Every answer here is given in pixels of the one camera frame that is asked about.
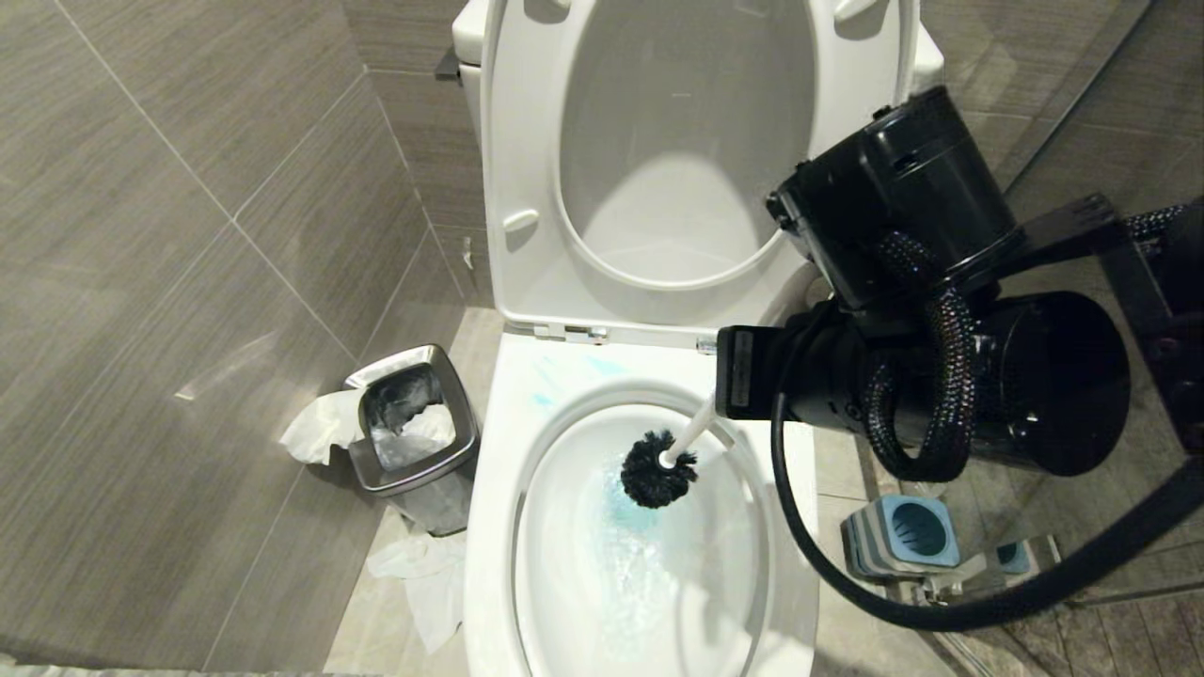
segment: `white toilet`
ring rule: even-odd
[[[768,424],[713,425],[660,511],[618,475],[710,393],[718,328],[797,307],[816,271],[762,199],[939,81],[917,2],[473,0],[454,33],[508,320],[468,523],[472,675],[807,675],[819,583]],[[814,531],[811,431],[786,434]]]

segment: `floor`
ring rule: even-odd
[[[489,383],[503,322],[492,308],[468,308],[449,354],[478,416],[489,404]],[[852,437],[818,431],[820,542],[832,559],[840,555],[842,519],[866,505],[866,487]],[[391,511],[382,519],[372,552],[405,529]],[[326,659],[326,672],[405,677],[467,677],[464,636],[458,632],[426,655],[413,630],[405,584],[373,578],[366,570],[343,616]],[[949,667],[910,630],[864,614],[830,588],[821,587],[815,677],[939,677]]]

